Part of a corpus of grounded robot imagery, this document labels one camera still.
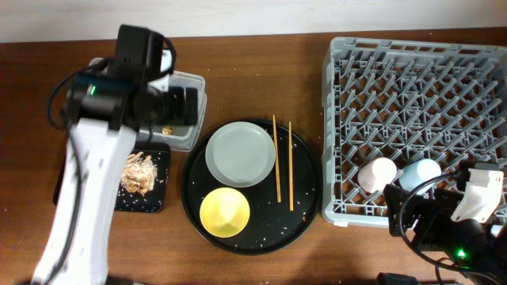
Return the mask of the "round black tray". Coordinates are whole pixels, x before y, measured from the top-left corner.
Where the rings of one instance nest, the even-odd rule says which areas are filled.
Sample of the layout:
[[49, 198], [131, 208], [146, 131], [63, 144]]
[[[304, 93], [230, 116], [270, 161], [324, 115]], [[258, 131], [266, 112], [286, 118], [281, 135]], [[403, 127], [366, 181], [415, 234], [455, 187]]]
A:
[[200, 220], [200, 206], [207, 194], [224, 186], [213, 177], [205, 161], [205, 149], [214, 134], [206, 134], [190, 152], [185, 163], [181, 202], [196, 231], [213, 245], [229, 252], [259, 255], [282, 249], [296, 241], [318, 214], [322, 201], [322, 174], [318, 159], [307, 142], [292, 133], [292, 170], [288, 169], [288, 127], [276, 126], [280, 155], [280, 194], [276, 196], [276, 171], [260, 183], [238, 188], [249, 203], [245, 228], [232, 237], [216, 237]]

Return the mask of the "wooden chopstick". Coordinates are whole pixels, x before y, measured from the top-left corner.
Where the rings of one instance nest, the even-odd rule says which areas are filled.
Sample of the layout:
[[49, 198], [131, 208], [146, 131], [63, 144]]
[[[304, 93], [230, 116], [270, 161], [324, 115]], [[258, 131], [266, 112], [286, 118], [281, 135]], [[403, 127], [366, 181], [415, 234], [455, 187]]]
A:
[[276, 199], [278, 203], [281, 203], [281, 187], [280, 187], [280, 167], [279, 167], [279, 154], [278, 154], [278, 142], [277, 142], [277, 126], [276, 126], [276, 115], [273, 114], [273, 144], [275, 147], [275, 177], [276, 177]]
[[293, 151], [292, 151], [292, 122], [288, 122], [288, 181], [289, 181], [289, 210], [294, 211], [294, 179], [293, 179]]

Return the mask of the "clear plastic bin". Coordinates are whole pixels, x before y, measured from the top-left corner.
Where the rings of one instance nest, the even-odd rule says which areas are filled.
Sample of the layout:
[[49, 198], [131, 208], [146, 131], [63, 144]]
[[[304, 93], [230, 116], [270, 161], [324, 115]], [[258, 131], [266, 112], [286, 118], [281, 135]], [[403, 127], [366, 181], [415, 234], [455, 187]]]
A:
[[[198, 90], [198, 121], [193, 126], [176, 126], [155, 123], [154, 113], [159, 110], [155, 105], [162, 103], [162, 95], [172, 86], [191, 87]], [[137, 140], [139, 142], [152, 141], [165, 143], [172, 150], [188, 152], [196, 144], [200, 129], [204, 122], [207, 97], [205, 94], [205, 80], [201, 76], [175, 71], [147, 83], [147, 87], [140, 90], [140, 95], [133, 97], [133, 102], [128, 104], [127, 114], [131, 117], [128, 121], [134, 123], [139, 120], [140, 129]], [[162, 128], [171, 126], [172, 135], [163, 135]]]

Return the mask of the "grey dishwasher rack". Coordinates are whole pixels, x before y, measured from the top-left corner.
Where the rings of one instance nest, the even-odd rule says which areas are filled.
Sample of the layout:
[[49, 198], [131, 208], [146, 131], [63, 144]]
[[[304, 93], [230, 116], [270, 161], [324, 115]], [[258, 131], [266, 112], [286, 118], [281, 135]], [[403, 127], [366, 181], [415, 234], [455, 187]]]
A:
[[506, 166], [506, 50], [502, 46], [337, 37], [322, 63], [322, 217], [387, 227], [381, 192], [360, 169], [429, 158], [446, 172], [463, 160]]

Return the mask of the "black rectangular tray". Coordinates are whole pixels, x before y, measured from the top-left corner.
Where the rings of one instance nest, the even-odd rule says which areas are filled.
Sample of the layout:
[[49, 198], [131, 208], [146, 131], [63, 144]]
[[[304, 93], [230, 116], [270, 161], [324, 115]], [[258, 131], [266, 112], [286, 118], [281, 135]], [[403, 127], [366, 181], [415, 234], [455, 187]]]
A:
[[161, 142], [138, 142], [131, 154], [140, 151], [150, 154], [152, 162], [158, 168], [154, 189], [142, 196], [137, 192], [127, 192], [119, 184], [116, 194], [115, 211], [155, 213], [163, 208], [171, 161], [170, 147]]

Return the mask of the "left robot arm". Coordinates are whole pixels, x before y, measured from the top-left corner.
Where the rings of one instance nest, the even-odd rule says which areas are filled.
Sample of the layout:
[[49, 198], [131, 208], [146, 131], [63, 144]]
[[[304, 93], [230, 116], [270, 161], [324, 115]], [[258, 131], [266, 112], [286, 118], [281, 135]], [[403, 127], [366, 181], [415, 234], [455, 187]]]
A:
[[170, 93], [152, 82], [173, 74], [163, 67], [171, 41], [144, 27], [121, 25], [111, 58], [61, 81], [67, 100], [59, 128], [68, 136], [59, 199], [34, 284], [104, 284], [108, 242], [120, 177], [141, 127], [192, 126], [195, 92]]

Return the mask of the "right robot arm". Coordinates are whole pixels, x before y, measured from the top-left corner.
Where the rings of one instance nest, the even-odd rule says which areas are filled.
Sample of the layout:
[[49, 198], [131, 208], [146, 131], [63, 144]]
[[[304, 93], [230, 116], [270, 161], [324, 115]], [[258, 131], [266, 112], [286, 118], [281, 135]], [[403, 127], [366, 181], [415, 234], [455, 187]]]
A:
[[433, 199], [388, 185], [383, 191], [387, 203], [389, 231], [393, 237], [406, 237], [414, 230], [408, 247], [430, 264], [438, 261], [426, 251], [443, 252], [453, 263], [449, 268], [476, 284], [506, 283], [506, 233], [494, 235], [488, 226], [474, 219], [454, 222], [450, 218], [462, 194], [438, 188]]

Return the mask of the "pink plastic cup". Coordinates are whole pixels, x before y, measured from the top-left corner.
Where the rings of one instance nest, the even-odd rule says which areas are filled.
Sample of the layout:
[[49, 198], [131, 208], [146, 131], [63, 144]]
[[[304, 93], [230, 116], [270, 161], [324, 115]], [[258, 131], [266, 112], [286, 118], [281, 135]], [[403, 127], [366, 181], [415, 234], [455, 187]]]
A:
[[368, 193], [382, 191], [396, 177], [397, 167], [389, 158], [376, 158], [358, 173], [358, 183]]

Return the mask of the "grey plate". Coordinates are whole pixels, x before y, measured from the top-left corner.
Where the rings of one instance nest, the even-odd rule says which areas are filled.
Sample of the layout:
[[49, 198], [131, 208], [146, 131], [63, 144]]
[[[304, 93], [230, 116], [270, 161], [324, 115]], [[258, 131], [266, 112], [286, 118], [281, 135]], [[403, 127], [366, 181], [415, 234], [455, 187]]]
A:
[[215, 131], [205, 147], [205, 161], [212, 176], [232, 188], [262, 182], [276, 160], [274, 141], [255, 123], [237, 121]]

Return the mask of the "food scraps and rice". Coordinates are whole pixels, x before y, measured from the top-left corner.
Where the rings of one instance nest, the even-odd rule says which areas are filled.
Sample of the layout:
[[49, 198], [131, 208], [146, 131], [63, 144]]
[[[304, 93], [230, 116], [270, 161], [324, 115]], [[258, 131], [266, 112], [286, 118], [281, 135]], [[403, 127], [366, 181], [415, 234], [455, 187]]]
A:
[[120, 186], [129, 193], [144, 196], [154, 189], [157, 174], [158, 168], [150, 154], [142, 151], [130, 154], [120, 176]]

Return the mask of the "gold snack wrapper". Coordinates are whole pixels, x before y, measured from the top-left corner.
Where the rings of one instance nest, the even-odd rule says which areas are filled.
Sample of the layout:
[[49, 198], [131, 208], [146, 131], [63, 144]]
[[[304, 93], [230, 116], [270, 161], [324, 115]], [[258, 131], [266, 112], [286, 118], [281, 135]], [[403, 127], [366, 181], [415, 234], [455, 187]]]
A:
[[162, 128], [162, 134], [163, 135], [172, 135], [173, 134], [173, 128], [171, 126], [165, 126]]

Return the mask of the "yellow bowl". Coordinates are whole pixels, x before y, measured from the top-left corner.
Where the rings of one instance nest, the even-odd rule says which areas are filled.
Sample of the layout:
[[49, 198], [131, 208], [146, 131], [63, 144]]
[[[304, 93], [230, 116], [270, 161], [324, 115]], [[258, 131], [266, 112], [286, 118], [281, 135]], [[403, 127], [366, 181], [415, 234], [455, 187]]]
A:
[[212, 236], [230, 238], [246, 228], [250, 204], [236, 189], [217, 188], [203, 198], [199, 217], [203, 228]]

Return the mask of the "blue plastic cup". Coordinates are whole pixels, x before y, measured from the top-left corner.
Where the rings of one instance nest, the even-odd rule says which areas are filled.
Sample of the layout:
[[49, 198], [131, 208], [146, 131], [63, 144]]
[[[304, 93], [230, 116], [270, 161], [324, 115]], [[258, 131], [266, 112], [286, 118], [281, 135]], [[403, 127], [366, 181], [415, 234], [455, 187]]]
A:
[[402, 188], [412, 191], [418, 185], [442, 174], [440, 165], [432, 159], [424, 158], [416, 161], [403, 170], [398, 179]]

